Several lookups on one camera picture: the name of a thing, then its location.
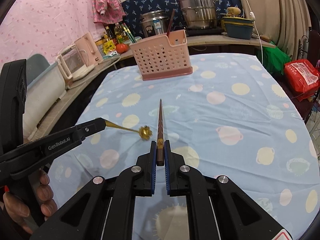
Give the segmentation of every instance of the white label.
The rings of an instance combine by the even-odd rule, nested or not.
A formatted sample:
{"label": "white label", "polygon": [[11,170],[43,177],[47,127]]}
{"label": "white label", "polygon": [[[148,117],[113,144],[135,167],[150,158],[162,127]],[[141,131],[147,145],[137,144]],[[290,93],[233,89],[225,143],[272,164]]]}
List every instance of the white label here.
{"label": "white label", "polygon": [[153,24],[155,25],[155,29],[161,29],[161,23],[160,20],[154,20]]}
{"label": "white label", "polygon": [[282,229],[272,240],[292,240],[285,229]]}
{"label": "white label", "polygon": [[308,86],[318,81],[318,77],[313,75],[305,64],[292,63],[290,65],[293,66],[301,74]]}

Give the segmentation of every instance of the spoon head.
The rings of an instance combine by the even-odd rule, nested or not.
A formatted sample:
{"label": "spoon head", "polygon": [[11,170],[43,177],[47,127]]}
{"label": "spoon head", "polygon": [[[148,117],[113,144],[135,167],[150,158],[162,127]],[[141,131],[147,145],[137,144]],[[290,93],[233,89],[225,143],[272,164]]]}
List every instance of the spoon head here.
{"label": "spoon head", "polygon": [[152,135],[152,131],[150,130],[150,127],[140,127],[139,128],[139,135],[143,140],[149,140],[150,136]]}

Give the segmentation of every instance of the perforated basket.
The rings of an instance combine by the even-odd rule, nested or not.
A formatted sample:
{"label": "perforated basket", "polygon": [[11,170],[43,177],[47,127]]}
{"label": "perforated basket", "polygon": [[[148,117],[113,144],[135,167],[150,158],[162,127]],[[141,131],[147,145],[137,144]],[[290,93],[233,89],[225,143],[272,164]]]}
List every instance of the perforated basket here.
{"label": "perforated basket", "polygon": [[184,30],[145,38],[130,45],[142,79],[151,80],[192,73]]}

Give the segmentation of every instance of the beige curtain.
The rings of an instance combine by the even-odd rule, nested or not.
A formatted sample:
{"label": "beige curtain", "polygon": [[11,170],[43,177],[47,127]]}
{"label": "beige curtain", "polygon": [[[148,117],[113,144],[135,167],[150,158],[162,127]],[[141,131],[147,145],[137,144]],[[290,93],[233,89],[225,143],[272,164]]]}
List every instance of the beige curtain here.
{"label": "beige curtain", "polygon": [[[298,42],[308,36],[311,20],[305,0],[248,0],[260,35],[266,35],[292,59],[297,58]],[[241,0],[246,17],[250,8]]]}

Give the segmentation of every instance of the dark blue curtain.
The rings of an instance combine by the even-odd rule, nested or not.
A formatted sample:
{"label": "dark blue curtain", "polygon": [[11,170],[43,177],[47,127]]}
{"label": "dark blue curtain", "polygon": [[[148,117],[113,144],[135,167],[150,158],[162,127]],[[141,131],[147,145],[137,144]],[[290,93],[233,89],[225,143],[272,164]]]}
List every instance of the dark blue curtain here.
{"label": "dark blue curtain", "polygon": [[[173,21],[173,27],[180,26],[185,27],[186,23],[183,20],[182,12],[179,8],[179,5],[172,4],[178,3],[178,0],[127,0],[122,3],[122,7],[126,12],[126,17],[124,21],[129,27],[134,36],[144,37],[141,24],[140,24],[140,15],[156,11],[156,10],[165,10],[170,17],[171,11],[174,9],[175,16]],[[216,2],[216,10],[218,19],[220,18],[220,13],[226,13],[227,7],[239,7],[242,11],[242,5],[240,0],[220,0]]]}

